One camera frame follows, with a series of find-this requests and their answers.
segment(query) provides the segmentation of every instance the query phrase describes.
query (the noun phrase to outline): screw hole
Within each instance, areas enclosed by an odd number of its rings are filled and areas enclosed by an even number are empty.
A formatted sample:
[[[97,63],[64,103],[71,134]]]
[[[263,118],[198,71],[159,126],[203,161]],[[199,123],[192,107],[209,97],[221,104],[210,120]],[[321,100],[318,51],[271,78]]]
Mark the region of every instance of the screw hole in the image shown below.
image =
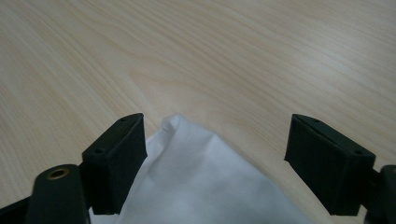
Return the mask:
[[[95,151],[94,151],[96,154],[101,154],[101,153],[104,153],[105,152],[105,149],[104,148],[97,148]]]
[[[47,176],[47,179],[55,180],[55,179],[62,178],[64,176],[66,176],[67,174],[69,174],[69,169],[59,168],[59,169],[56,169],[56,170],[52,171],[51,173],[49,173],[49,175]]]

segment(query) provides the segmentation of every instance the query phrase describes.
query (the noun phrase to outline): light wood grain surface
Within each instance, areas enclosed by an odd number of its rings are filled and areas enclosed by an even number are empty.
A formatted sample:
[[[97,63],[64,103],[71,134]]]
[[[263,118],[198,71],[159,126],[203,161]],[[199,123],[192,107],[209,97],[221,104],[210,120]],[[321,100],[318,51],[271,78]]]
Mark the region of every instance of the light wood grain surface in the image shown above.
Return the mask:
[[[146,135],[179,113],[218,133],[317,223],[283,161],[290,116],[321,119],[396,163],[393,0],[0,1],[0,207],[116,119]]]

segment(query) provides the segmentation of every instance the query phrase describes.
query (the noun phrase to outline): table surface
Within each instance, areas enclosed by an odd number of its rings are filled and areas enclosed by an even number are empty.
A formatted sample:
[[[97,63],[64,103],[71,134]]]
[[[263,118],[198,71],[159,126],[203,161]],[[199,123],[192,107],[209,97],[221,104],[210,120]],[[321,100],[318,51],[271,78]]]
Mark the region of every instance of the table surface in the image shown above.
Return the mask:
[[[396,163],[393,0],[1,1],[0,207],[142,112],[218,133],[317,223],[331,217],[285,161],[291,114]]]

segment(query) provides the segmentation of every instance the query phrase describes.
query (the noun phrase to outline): black plastic bracket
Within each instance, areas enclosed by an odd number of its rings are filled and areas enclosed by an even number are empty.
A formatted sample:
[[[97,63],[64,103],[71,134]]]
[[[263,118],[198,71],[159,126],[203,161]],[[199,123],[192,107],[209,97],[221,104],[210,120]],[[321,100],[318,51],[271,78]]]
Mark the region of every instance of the black plastic bracket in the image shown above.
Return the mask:
[[[143,114],[117,120],[83,153],[83,163],[48,169],[31,197],[0,209],[0,223],[90,223],[118,214],[147,157]]]
[[[371,223],[395,223],[396,166],[379,174],[372,152],[322,121],[292,115],[285,160],[331,215],[356,216],[363,204]]]

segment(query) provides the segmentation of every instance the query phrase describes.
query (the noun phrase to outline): white cloth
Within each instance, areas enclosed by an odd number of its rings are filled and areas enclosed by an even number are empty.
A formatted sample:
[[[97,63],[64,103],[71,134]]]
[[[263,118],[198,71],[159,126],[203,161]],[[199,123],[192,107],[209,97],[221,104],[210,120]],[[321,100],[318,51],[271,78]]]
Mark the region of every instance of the white cloth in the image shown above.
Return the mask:
[[[119,216],[92,223],[311,223],[271,180],[214,133],[180,115],[147,140]]]

